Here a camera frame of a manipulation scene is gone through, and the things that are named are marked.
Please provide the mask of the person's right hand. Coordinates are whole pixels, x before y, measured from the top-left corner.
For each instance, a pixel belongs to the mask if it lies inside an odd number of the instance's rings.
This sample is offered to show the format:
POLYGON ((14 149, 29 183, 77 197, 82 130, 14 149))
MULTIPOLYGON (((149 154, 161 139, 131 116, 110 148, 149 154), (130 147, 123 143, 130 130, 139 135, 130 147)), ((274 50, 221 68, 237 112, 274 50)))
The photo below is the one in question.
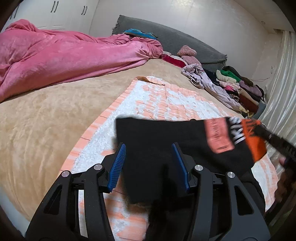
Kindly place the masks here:
POLYGON ((288 190, 293 187, 293 171, 285 169, 280 176, 277 183, 277 189, 275 191, 275 200, 279 203, 282 202, 283 198, 287 194, 288 190))

